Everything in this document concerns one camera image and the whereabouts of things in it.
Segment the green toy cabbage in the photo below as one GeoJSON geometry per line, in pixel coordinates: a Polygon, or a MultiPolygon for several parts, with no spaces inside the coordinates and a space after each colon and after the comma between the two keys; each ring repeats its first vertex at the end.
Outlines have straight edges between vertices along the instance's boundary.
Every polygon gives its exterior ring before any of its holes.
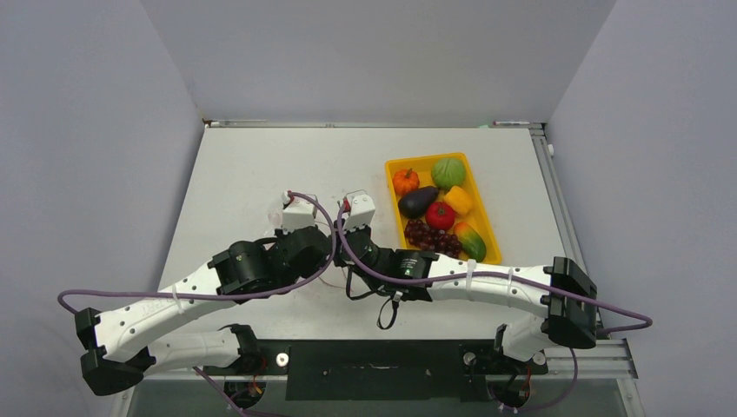
{"type": "Polygon", "coordinates": [[[462,160],[458,158],[442,158],[430,170],[434,185],[442,190],[460,187],[466,179],[467,170],[462,160]]]}

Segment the yellow plastic tray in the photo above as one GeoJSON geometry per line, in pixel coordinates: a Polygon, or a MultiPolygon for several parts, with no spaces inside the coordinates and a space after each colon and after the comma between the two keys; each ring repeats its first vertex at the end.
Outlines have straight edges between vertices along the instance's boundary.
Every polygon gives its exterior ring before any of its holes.
{"type": "Polygon", "coordinates": [[[484,241],[487,248],[487,255],[482,261],[483,263],[501,264],[501,250],[496,241],[495,233],[493,231],[491,223],[488,219],[483,199],[481,198],[479,189],[474,178],[473,170],[471,169],[471,166],[468,162],[468,158],[460,152],[431,156],[408,157],[389,160],[385,162],[384,168],[387,177],[387,184],[391,197],[391,202],[394,205],[395,223],[397,234],[399,235],[400,247],[416,249],[416,247],[411,245],[408,242],[407,238],[404,236],[404,229],[409,219],[406,216],[402,215],[397,208],[400,197],[395,192],[395,187],[393,185],[392,179],[396,172],[403,169],[412,169],[414,170],[414,172],[417,173],[421,187],[435,186],[435,183],[431,178],[431,169],[438,161],[443,158],[457,159],[462,162],[466,170],[466,177],[461,185],[461,188],[469,194],[470,199],[473,202],[473,207],[471,208],[470,212],[465,216],[457,218],[456,222],[466,222],[467,224],[469,224],[470,227],[473,228],[474,231],[476,231],[477,234],[484,241]]]}

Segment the clear zip top bag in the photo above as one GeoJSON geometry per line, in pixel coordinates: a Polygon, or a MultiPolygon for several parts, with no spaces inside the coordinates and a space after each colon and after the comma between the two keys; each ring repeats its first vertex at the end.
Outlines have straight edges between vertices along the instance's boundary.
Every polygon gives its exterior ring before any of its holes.
{"type": "Polygon", "coordinates": [[[266,223],[262,228],[261,237],[275,236],[276,231],[282,229],[282,210],[280,208],[270,208],[265,219],[266,223]]]}

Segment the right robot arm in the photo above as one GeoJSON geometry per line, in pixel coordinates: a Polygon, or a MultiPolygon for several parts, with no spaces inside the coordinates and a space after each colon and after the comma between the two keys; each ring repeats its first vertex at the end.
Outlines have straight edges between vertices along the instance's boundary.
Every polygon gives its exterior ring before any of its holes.
{"type": "Polygon", "coordinates": [[[462,261],[435,252],[380,248],[366,228],[339,229],[337,264],[358,275],[371,293],[403,301],[471,301],[521,312],[501,324],[491,348],[493,364],[516,370],[546,348],[594,348],[597,342],[597,288],[571,259],[513,268],[462,261]]]}

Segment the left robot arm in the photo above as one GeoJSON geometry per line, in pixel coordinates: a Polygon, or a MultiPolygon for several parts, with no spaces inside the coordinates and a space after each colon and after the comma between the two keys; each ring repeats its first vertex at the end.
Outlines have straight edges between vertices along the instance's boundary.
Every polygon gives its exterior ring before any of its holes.
{"type": "Polygon", "coordinates": [[[251,326],[227,325],[201,334],[178,334],[177,329],[246,301],[286,294],[298,280],[323,270],[332,252],[331,237],[315,226],[239,241],[154,296],[140,295],[115,310],[76,312],[83,380],[95,395],[107,396],[174,369],[251,372],[260,359],[251,326]]]}

